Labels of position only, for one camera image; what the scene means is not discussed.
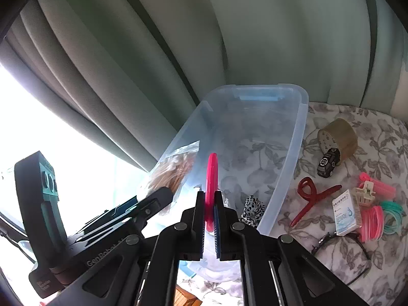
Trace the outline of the pink round hand mirror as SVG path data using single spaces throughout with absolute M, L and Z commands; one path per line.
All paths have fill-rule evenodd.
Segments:
M 208 232 L 214 231 L 214 194 L 218 190 L 218 157 L 211 153 L 208 158 L 205 187 L 205 228 Z

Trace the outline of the leopard print hair accessory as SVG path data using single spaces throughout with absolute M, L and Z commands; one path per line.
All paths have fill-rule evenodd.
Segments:
M 240 221 L 257 228 L 265 213 L 265 204 L 255 196 L 246 198 Z

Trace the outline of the cotton swabs bag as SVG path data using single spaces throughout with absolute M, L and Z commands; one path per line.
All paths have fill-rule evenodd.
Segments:
M 161 187 L 167 187 L 174 195 L 172 203 L 177 202 L 187 175 L 192 170 L 200 149 L 200 141 L 179 147 L 164 156 L 150 172 L 147 195 Z

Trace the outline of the red hair claw clip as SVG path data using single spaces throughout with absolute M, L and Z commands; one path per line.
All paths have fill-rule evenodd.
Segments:
M 320 201 L 323 201 L 328 196 L 332 196 L 334 193 L 340 191 L 342 186 L 337 184 L 322 192 L 318 192 L 315 183 L 310 177 L 304 177 L 297 185 L 297 193 L 303 198 L 307 204 L 297 214 L 297 216 L 290 223 L 291 227 L 295 227 L 299 221 Z

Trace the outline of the black thin headband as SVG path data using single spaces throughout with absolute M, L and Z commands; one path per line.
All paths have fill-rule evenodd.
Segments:
M 358 233 L 345 236 L 327 233 L 312 246 L 311 254 L 347 285 L 353 284 L 371 269 L 370 252 L 360 242 Z

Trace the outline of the clear plastic storage bin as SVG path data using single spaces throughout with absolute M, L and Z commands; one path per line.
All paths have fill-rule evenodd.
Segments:
M 246 199 L 257 198 L 257 229 L 270 234 L 293 179 L 308 105 L 308 93 L 291 84 L 231 85 L 210 92 L 165 150 L 169 155 L 199 144 L 173 203 L 149 221 L 147 233 L 159 234 L 195 205 L 197 193 L 206 188 L 208 158 L 216 153 L 225 206 L 242 214 Z

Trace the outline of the black toy car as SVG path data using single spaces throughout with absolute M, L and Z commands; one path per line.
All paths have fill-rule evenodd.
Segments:
M 340 163 L 340 151 L 338 148 L 330 148 L 320 160 L 317 166 L 317 174 L 320 177 L 331 177 L 335 167 Z

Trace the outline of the white medicine box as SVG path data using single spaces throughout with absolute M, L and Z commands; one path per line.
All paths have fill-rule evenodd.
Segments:
M 338 236 L 345 236 L 362 226 L 360 207 L 349 189 L 332 200 L 332 207 Z

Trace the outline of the floral white blanket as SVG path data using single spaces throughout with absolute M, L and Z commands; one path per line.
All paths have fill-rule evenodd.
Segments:
M 358 149 L 335 168 L 330 178 L 324 179 L 317 174 L 322 158 L 317 133 L 337 118 L 353 127 Z M 336 184 L 351 189 L 358 186 L 361 172 L 395 187 L 395 202 L 402 208 L 407 207 L 406 124 L 367 108 L 311 103 L 294 176 L 271 235 L 290 234 L 305 248 L 312 249 L 320 238 L 335 231 L 333 209 L 328 199 L 318 202 L 295 227 L 291 227 L 292 219 L 306 204 L 297 193 L 299 181 L 310 177 L 319 190 Z M 370 252 L 371 269 L 351 284 L 351 288 L 369 305 L 406 305 L 407 223 L 402 222 L 399 234 L 385 234 L 364 247 Z

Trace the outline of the beige hair claw clip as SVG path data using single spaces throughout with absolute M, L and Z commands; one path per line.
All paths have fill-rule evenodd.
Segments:
M 362 184 L 362 187 L 354 187 L 351 190 L 351 193 L 356 198 L 359 206 L 370 207 L 374 203 L 376 197 L 373 188 L 374 188 L 373 182 L 365 181 Z

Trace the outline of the pink bangles stack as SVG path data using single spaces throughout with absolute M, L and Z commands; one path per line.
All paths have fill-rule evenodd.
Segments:
M 379 205 L 365 209 L 361 212 L 362 226 L 360 239 L 362 243 L 379 240 L 384 232 L 384 212 Z

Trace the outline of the brown packing tape roll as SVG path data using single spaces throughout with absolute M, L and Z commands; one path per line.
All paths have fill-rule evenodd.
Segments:
M 340 151 L 340 163 L 350 158 L 358 149 L 358 137 L 346 120 L 337 118 L 330 124 L 320 129 L 317 133 L 317 141 L 322 153 L 331 148 Z

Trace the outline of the pink hair roller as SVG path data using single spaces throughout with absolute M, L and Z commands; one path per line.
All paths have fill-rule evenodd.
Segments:
M 372 182 L 373 183 L 373 191 L 378 194 L 379 196 L 383 196 L 386 199 L 393 199 L 396 196 L 396 188 L 388 185 L 384 182 L 381 182 L 375 178 L 372 178 L 368 173 L 361 172 L 359 175 L 359 179 L 361 183 L 365 182 Z

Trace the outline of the teal thin bangles bundle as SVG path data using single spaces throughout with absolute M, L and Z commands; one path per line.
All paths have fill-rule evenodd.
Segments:
M 382 201 L 380 203 L 384 214 L 384 234 L 399 234 L 402 228 L 404 209 L 396 202 Z

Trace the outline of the green curtain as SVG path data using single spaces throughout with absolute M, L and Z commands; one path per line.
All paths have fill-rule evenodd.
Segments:
M 40 103 L 150 170 L 226 84 L 407 119 L 407 0 L 1 0 L 1 64 Z

